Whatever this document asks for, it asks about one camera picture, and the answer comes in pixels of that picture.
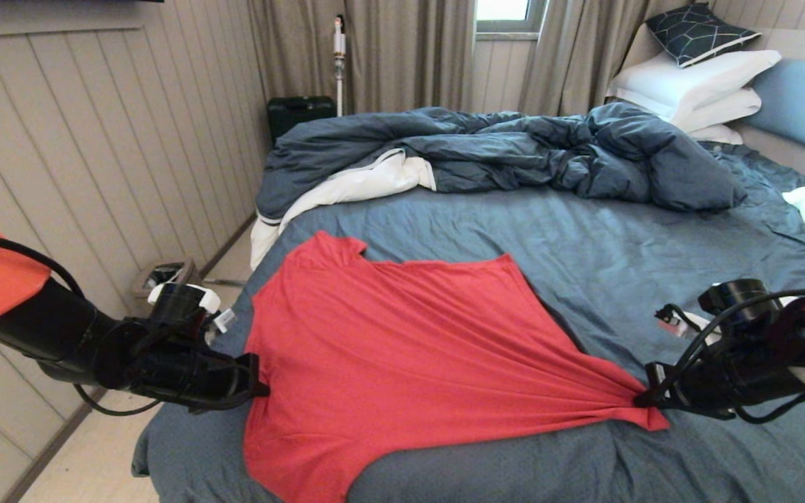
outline curtain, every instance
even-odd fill
[[[529,115],[585,114],[604,103],[636,29],[689,0],[549,0],[521,90]]]
[[[250,0],[266,94],[336,99],[333,19],[345,14],[346,112],[470,108],[475,0]]]

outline black suitcase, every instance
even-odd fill
[[[335,117],[338,108],[335,100],[329,96],[295,96],[272,98],[266,106],[266,114],[269,116],[269,133],[274,147],[275,140],[295,125]]]

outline blue bedsheet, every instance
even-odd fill
[[[771,290],[805,287],[805,225],[780,197],[805,177],[746,147],[706,147],[748,192],[740,207],[679,213],[537,187],[416,189],[311,210],[288,226],[250,278],[235,306],[240,322],[217,349],[240,353],[253,316],[250,296],[287,252],[324,229],[367,242],[368,260],[483,261],[508,252],[589,353],[644,381],[644,363],[674,362],[687,344],[657,326],[652,315],[664,303],[701,312],[697,294],[737,277],[758,277]],[[138,440],[133,471],[150,474],[163,501],[278,501],[244,470],[247,413],[240,407],[194,416],[165,405]],[[348,500],[805,501],[805,404],[763,426],[665,415],[672,424],[665,432],[606,421],[394,453],[362,472]]]

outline dark blue patterned pillow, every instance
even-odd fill
[[[752,29],[732,26],[719,19],[710,12],[707,3],[669,10],[646,20],[645,24],[680,68],[740,50],[747,42],[760,37],[760,33]]]

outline tile floor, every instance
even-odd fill
[[[210,271],[208,277],[245,281],[250,275],[249,230],[240,236],[232,248]],[[213,286],[223,306],[230,306],[240,289],[234,286]],[[141,407],[147,398],[111,391],[102,405],[117,410]],[[159,501],[148,479],[133,478],[130,474],[132,450],[138,434],[154,416],[157,409],[130,417],[109,417],[90,414],[61,450],[49,462],[45,471],[20,500],[21,503],[153,503]]]

